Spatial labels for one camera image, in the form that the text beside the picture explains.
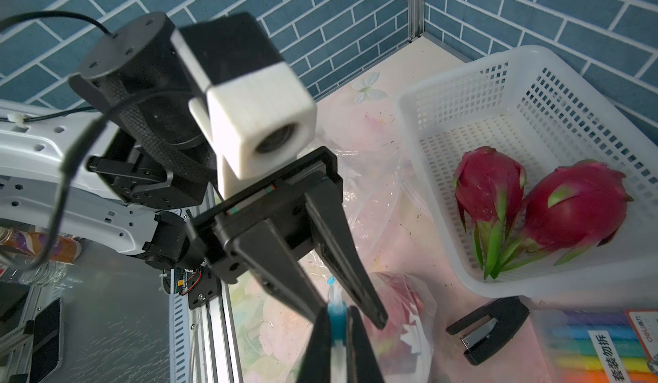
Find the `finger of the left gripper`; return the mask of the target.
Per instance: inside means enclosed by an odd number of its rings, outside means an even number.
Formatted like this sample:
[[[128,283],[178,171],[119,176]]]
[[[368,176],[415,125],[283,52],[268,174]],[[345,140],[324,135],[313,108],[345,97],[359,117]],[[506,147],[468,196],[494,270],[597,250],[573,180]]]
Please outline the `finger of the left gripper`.
[[[388,314],[356,251],[339,188],[321,179],[306,191],[305,206],[318,256],[356,307],[376,328],[385,328]]]

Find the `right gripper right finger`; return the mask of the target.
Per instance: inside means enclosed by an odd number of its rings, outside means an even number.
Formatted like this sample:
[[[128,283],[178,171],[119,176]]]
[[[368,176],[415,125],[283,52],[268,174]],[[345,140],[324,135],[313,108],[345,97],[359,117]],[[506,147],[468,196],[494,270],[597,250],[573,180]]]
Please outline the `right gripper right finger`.
[[[357,307],[347,309],[346,369],[348,383],[384,383],[377,358]]]

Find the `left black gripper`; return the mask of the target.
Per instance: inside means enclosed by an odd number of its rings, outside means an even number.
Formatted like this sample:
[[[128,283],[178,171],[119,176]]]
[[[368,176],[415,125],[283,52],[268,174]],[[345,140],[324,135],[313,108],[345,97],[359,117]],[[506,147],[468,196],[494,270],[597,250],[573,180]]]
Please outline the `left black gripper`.
[[[71,88],[100,113],[68,153],[68,174],[84,168],[122,200],[151,208],[196,206],[217,189],[216,155],[190,113],[195,96],[171,44],[164,13],[141,16],[104,35],[70,76]],[[158,267],[209,265],[233,283],[250,271],[261,287],[316,323],[327,304],[297,259],[315,249],[305,193],[323,178],[342,193],[327,148],[297,158],[194,218],[182,242],[149,242]]]

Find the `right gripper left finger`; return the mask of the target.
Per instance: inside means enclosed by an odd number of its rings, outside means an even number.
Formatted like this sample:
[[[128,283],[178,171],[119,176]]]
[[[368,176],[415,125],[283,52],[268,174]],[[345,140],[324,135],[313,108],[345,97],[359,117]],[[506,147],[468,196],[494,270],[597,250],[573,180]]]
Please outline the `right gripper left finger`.
[[[332,326],[327,307],[325,307],[316,317],[296,382],[330,383],[331,350]]]

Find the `pink dragon fruit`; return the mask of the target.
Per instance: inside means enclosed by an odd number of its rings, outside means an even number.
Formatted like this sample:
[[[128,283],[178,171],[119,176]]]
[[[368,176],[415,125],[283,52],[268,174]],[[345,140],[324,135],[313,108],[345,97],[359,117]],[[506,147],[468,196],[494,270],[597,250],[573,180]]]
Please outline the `pink dragon fruit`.
[[[563,250],[561,266],[612,241],[625,222],[632,196],[625,173],[586,159],[543,178],[522,204],[524,224],[500,256],[510,271]]]
[[[497,278],[501,250],[519,215],[527,182],[525,168],[490,146],[462,156],[452,187],[462,225],[471,219],[472,242],[483,278]]]

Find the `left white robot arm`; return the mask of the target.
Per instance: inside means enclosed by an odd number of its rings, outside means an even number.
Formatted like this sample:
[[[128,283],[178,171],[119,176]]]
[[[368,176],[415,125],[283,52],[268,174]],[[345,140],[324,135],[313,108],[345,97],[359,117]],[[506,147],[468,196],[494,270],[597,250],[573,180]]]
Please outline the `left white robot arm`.
[[[315,250],[358,310],[387,324],[344,215],[336,156],[326,147],[302,155],[315,135],[315,100],[252,14],[183,27],[144,14],[105,32],[69,83],[100,116],[63,155],[51,231],[79,170],[106,184],[129,178],[90,155],[115,124],[154,161],[158,182],[219,191],[221,203],[188,224],[195,264],[229,284],[251,272],[316,321],[322,300],[298,263]]]

